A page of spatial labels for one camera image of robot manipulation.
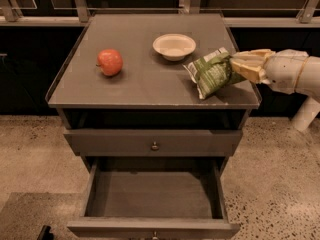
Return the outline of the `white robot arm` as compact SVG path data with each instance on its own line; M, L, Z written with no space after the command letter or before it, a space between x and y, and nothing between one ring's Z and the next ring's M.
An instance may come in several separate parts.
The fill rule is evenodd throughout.
M230 63L236 73L254 84L266 84L271 90L285 94L306 95L292 119L298 131L305 131L320 112L319 57L292 49L279 52L258 49L237 52Z

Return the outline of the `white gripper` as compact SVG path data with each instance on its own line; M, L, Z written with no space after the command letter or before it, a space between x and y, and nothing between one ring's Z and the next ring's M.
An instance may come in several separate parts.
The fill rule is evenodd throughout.
M273 91L292 94L298 73L308 57L307 52L292 49L277 53L270 49L256 49L235 53L231 67L252 83L267 84Z

